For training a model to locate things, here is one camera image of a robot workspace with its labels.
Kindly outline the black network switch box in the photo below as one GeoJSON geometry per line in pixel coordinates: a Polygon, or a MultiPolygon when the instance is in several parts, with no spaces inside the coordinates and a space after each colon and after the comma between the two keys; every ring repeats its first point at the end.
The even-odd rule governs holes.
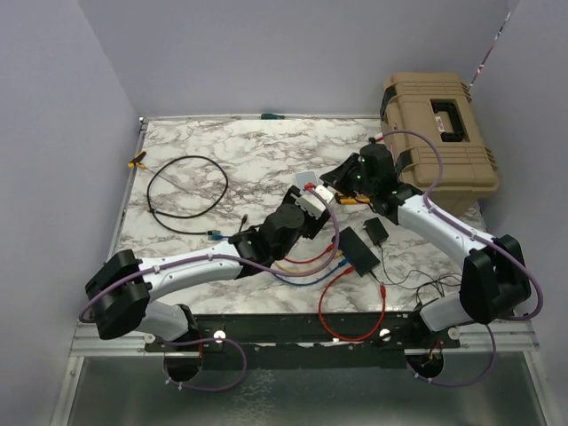
{"type": "Polygon", "coordinates": [[[339,232],[338,248],[359,277],[368,275],[380,264],[377,256],[350,226],[339,232]]]}

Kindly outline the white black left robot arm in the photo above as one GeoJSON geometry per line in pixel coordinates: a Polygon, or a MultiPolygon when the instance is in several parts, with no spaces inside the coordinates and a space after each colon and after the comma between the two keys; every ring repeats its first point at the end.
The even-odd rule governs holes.
{"type": "Polygon", "coordinates": [[[95,324],[99,338],[133,331],[158,335],[177,350],[195,342],[197,324],[182,304],[162,297],[211,281],[239,280],[269,272],[301,238],[312,239],[332,217],[334,195],[323,185],[302,193],[289,188],[281,205],[259,226],[187,255],[138,258],[132,250],[112,255],[87,282],[83,323],[95,324]]]}

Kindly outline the black power adapter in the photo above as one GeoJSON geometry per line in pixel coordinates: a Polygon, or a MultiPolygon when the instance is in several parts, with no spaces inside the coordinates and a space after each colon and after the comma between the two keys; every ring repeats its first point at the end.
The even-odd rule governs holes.
{"type": "Polygon", "coordinates": [[[389,238],[386,228],[378,217],[366,220],[363,228],[375,246],[381,246],[389,238]]]}

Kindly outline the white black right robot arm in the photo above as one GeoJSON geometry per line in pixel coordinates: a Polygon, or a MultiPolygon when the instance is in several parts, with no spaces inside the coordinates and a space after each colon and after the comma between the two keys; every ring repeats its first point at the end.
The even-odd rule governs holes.
{"type": "Polygon", "coordinates": [[[417,233],[461,267],[458,292],[425,304],[418,319],[408,324],[414,345],[429,346],[448,327],[487,325],[512,313],[531,295],[518,242],[508,235],[494,238],[478,232],[425,201],[422,191],[398,180],[385,146],[364,146],[320,179],[344,195],[364,195],[379,215],[417,233]]]}

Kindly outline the white small router box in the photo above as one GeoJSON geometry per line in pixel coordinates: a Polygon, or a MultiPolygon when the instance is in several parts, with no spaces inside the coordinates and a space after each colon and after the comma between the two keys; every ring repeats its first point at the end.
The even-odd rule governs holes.
{"type": "Polygon", "coordinates": [[[298,188],[303,189],[306,185],[319,185],[319,179],[312,170],[301,171],[294,174],[294,182],[298,188]]]}

